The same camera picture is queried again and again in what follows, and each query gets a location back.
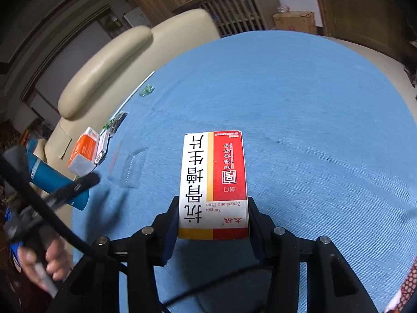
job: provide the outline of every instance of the sofa armrest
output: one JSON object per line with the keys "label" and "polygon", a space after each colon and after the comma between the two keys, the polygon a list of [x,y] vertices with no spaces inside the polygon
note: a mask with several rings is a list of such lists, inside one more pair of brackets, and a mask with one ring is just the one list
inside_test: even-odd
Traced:
{"label": "sofa armrest", "polygon": [[97,87],[151,38],[149,28],[134,27],[111,40],[93,55],[62,92],[58,101],[61,116],[66,119],[73,117]]}

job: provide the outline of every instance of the red and white box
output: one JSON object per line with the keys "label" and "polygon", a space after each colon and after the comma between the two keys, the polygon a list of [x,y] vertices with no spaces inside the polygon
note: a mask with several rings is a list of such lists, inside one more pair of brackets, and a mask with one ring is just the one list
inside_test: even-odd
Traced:
{"label": "red and white box", "polygon": [[249,236],[242,132],[186,134],[179,200],[179,237]]}

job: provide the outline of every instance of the white stick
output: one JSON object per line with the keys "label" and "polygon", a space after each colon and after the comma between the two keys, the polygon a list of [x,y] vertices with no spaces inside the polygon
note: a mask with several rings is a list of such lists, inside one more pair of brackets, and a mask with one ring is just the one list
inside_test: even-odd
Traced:
{"label": "white stick", "polygon": [[[154,72],[155,71],[153,71],[153,72],[151,72],[151,74],[149,74],[146,78],[145,78],[145,80],[143,80],[142,82],[141,82],[141,84],[140,85],[138,85],[138,87],[136,87],[135,88],[135,90],[128,96],[128,98],[126,99],[126,100],[124,100],[123,101],[123,103],[120,105],[120,107],[117,109],[117,111],[111,116],[111,118],[109,119],[109,121],[110,120],[112,120],[112,119],[114,119],[115,117],[116,117],[116,115],[118,115],[118,113],[122,110],[122,108],[125,106],[125,104],[132,98],[132,96],[134,96],[135,95],[135,93],[138,91],[138,89],[140,88],[140,87],[142,87],[143,86],[143,84],[146,82],[146,81],[148,81],[148,79],[154,74]],[[104,129],[102,129],[101,130],[101,132],[100,132],[100,135],[102,135],[104,133]]]}

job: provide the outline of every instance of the beige sofa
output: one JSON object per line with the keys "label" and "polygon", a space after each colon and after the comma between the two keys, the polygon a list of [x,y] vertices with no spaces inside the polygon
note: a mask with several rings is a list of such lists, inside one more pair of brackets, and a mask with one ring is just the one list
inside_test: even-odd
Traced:
{"label": "beige sofa", "polygon": [[210,15],[194,9],[156,27],[139,26],[110,41],[74,75],[58,102],[61,119],[37,156],[73,179],[68,159],[87,127],[100,132],[118,106],[154,70],[219,38]]}

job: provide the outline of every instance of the red panel on box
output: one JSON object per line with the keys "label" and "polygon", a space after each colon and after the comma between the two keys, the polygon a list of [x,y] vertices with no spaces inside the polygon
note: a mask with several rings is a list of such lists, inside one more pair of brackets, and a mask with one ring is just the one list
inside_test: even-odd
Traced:
{"label": "red panel on box", "polygon": [[246,200],[242,133],[214,132],[213,201]]}
{"label": "red panel on box", "polygon": [[249,228],[214,228],[213,240],[244,239],[249,236]]}

